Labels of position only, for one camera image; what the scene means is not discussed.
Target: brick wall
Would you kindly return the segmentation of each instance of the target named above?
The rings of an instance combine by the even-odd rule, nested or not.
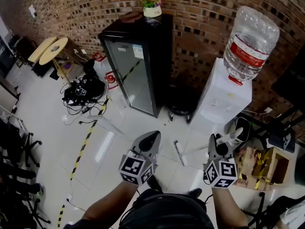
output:
[[[162,1],[163,13],[174,16],[174,83],[182,81],[203,89],[215,58],[223,55],[237,9],[247,5],[267,15],[281,28],[276,48],[253,80],[253,101],[248,109],[262,112],[267,106],[273,108],[270,114],[256,116],[269,121],[291,106],[271,90],[271,85],[305,42],[305,0]],[[1,0],[0,3],[1,16],[14,33],[37,43],[54,35],[67,36],[89,55],[102,51],[97,35],[103,28],[121,14],[142,9],[135,0]],[[38,15],[35,19],[28,10],[31,4]],[[304,124],[295,129],[297,136],[305,133]]]

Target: flower pot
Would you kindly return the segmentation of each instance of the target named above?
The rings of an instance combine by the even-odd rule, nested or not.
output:
[[[162,14],[160,6],[154,8],[144,7],[143,12],[145,17],[150,17],[150,18],[154,18]]]

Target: yellow black caution tape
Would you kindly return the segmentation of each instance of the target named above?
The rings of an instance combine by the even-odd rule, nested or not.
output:
[[[104,109],[106,108],[106,105],[107,105],[107,101],[108,101],[108,100],[109,100],[109,98],[107,98],[107,100],[105,101],[104,105],[101,107],[101,109],[100,109],[98,115],[101,115],[101,114],[102,114],[102,112],[103,112]],[[80,162],[82,152],[84,151],[84,149],[85,149],[85,147],[86,147],[86,145],[87,145],[87,143],[88,143],[88,140],[89,140],[89,138],[90,138],[90,136],[91,136],[91,133],[92,133],[92,131],[93,131],[93,129],[94,129],[96,123],[97,123],[97,120],[94,121],[94,122],[92,123],[92,126],[91,126],[91,128],[90,128],[90,130],[89,130],[89,133],[88,133],[88,135],[87,135],[87,137],[86,137],[86,140],[85,140],[84,144],[83,144],[82,147],[81,147],[80,154],[79,154],[78,157],[77,157],[77,160],[76,160],[75,165],[74,165],[74,169],[73,169],[73,171],[72,171],[72,173],[71,173],[71,177],[70,177],[70,180],[71,180],[71,181],[72,181],[73,176],[74,176],[74,173],[75,173],[75,171],[76,171],[76,169],[77,169],[77,167],[78,167],[78,163]],[[60,212],[59,217],[58,217],[57,228],[60,228],[60,227],[61,227],[61,218],[62,218],[64,209],[65,209],[65,205],[62,205],[61,212]]]
[[[141,62],[141,60],[139,60],[130,70],[129,72],[123,77],[122,82],[124,82],[127,78],[127,76],[130,75],[131,72],[133,72],[133,70],[135,69],[135,67],[137,67],[139,65],[139,63]]]

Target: small round table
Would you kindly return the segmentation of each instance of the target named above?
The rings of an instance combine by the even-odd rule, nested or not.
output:
[[[68,38],[63,37],[59,39],[58,41],[54,42],[50,47],[47,48],[47,50],[43,53],[39,60],[40,65],[44,65],[51,60],[53,60],[53,63],[55,65],[55,68],[57,69],[57,75],[60,76],[62,79],[65,78],[69,84],[71,84],[69,78],[67,77],[67,74],[72,70],[74,62],[75,61],[77,64],[81,66],[81,63],[76,60],[72,55],[70,55],[64,48],[68,43]],[[63,63],[61,66],[55,59],[55,57],[60,53],[63,52],[69,60],[67,60],[65,63]],[[67,63],[71,63],[71,66],[69,69],[65,69],[64,66]]]

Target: white tile floor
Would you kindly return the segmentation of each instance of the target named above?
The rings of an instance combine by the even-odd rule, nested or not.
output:
[[[40,208],[52,221],[49,229],[57,228],[57,221],[62,205],[69,194],[73,194],[71,202],[87,209],[93,202],[109,193],[121,182],[118,166],[123,154],[126,154],[132,141],[152,130],[162,133],[161,150],[158,156],[159,167],[155,175],[164,191],[185,193],[200,187],[203,193],[200,199],[205,200],[211,194],[211,188],[202,181],[202,163],[206,162],[206,151],[188,157],[188,167],[177,162],[172,145],[177,139],[185,151],[191,151],[208,142],[208,136],[191,130],[184,118],[175,117],[170,123],[167,110],[162,109],[158,119],[131,108],[119,111],[109,102],[105,117],[123,134],[100,120],[83,151],[75,176],[70,182],[70,175],[79,151],[84,143],[91,124],[79,125],[79,121],[88,121],[86,117],[67,116],[67,109],[62,104],[60,89],[62,80],[53,80],[49,73],[44,78],[37,77],[31,68],[24,65],[21,69],[14,66],[7,76],[21,92],[17,115],[21,117],[27,129],[34,133],[34,138],[43,142],[36,148],[35,155],[41,167],[37,182],[45,187],[45,196]],[[143,192],[147,184],[139,188]],[[258,208],[258,191],[232,186],[230,191],[241,208],[255,211]],[[280,195],[298,198],[305,195],[305,189],[291,184],[290,187],[266,193],[265,206],[272,203]],[[208,215],[215,228],[215,211],[213,198],[207,204]],[[75,223],[81,218],[83,211],[66,204],[61,221],[61,228],[66,223]]]

